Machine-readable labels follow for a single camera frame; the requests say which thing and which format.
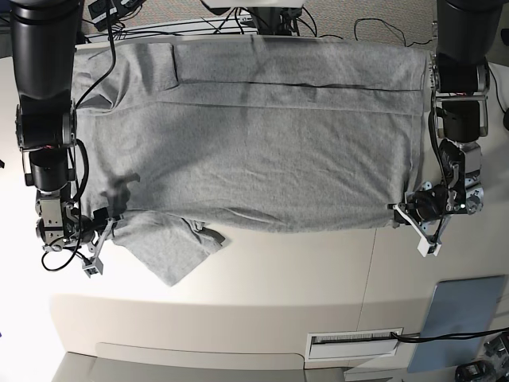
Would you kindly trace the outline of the robot base stand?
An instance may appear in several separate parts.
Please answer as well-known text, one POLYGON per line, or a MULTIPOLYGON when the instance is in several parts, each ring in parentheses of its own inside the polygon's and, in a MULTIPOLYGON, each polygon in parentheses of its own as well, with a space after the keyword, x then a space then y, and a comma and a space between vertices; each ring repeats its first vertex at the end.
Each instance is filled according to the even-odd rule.
POLYGON ((305 1, 298 0, 204 0, 201 4, 215 15, 246 12, 258 34, 274 36, 298 36, 297 20, 305 8, 305 1))

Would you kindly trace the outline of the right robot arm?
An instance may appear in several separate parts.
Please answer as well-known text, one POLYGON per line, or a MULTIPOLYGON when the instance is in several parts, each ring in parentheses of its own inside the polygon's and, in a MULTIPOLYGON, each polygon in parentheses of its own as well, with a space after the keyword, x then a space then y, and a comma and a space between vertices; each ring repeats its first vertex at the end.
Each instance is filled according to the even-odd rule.
POLYGON ((99 221, 81 212, 89 164, 76 137, 77 108, 72 74, 83 14, 81 1, 12 1, 10 35, 19 97, 16 136, 25 185, 37 191, 37 234, 46 254, 80 253, 86 244, 99 254, 97 236, 111 227, 105 210, 99 221))

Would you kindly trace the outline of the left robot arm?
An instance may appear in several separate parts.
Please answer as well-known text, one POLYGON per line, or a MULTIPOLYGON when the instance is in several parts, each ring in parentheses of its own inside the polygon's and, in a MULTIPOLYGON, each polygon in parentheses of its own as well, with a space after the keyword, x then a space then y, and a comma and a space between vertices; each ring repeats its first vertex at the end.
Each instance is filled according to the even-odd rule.
POLYGON ((420 236, 422 256, 437 255, 441 235, 455 215, 472 215, 484 206, 481 148, 488 135, 491 71, 487 54, 498 29, 503 1, 439 1, 431 56, 428 130, 441 182, 427 181, 392 205, 398 224, 420 236))

